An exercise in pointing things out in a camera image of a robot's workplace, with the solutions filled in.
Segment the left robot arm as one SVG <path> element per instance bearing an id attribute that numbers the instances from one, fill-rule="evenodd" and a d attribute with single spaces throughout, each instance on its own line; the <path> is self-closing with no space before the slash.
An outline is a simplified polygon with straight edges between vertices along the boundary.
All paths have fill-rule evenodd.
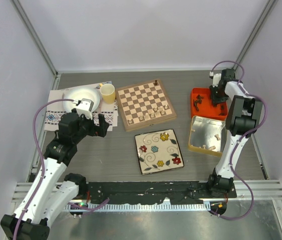
<path id="1" fill-rule="evenodd" d="M 75 112 L 66 113 L 59 121 L 54 139 L 47 145 L 43 164 L 24 200 L 12 215 L 4 215 L 1 227 L 10 240 L 46 240 L 57 216 L 72 199 L 83 199 L 88 185 L 80 174 L 66 175 L 53 193 L 56 182 L 77 152 L 78 143 L 86 136 L 105 137 L 109 124 L 104 115 L 99 123 Z"/>

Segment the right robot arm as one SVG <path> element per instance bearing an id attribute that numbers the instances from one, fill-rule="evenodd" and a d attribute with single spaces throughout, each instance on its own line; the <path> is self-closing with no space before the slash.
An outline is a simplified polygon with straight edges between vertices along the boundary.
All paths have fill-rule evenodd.
<path id="1" fill-rule="evenodd" d="M 231 192 L 235 167 L 244 145 L 256 132 L 263 108 L 262 101 L 244 88 L 236 78 L 235 71 L 223 69 L 221 73 L 210 72 L 212 79 L 211 100 L 217 106 L 231 100 L 225 121 L 227 140 L 221 159 L 208 178 L 206 190 L 211 197 L 219 197 Z"/>

